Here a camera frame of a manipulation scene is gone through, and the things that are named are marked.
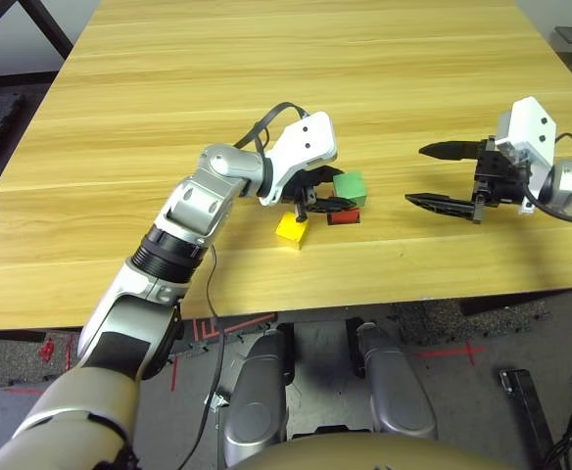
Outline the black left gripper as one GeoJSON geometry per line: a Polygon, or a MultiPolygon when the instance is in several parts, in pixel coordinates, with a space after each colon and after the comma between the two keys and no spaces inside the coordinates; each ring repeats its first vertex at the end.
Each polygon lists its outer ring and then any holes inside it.
{"type": "MultiPolygon", "coordinates": [[[[320,166],[314,170],[315,185],[332,183],[335,176],[343,173],[343,170],[330,165],[320,166]]],[[[295,220],[298,223],[308,220],[308,212],[344,212],[357,207],[354,201],[342,197],[316,198],[314,185],[305,170],[297,171],[285,185],[285,202],[294,206],[295,220]]]]}

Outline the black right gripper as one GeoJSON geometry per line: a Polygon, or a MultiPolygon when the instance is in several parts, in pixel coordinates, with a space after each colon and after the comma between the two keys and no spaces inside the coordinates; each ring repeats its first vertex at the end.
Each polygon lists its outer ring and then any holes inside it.
{"type": "Polygon", "coordinates": [[[518,171],[496,149],[493,137],[481,141],[435,142],[421,147],[418,153],[443,161],[477,160],[472,202],[431,193],[405,194],[407,201],[422,209],[481,223],[486,207],[523,204],[524,194],[518,171]]]}

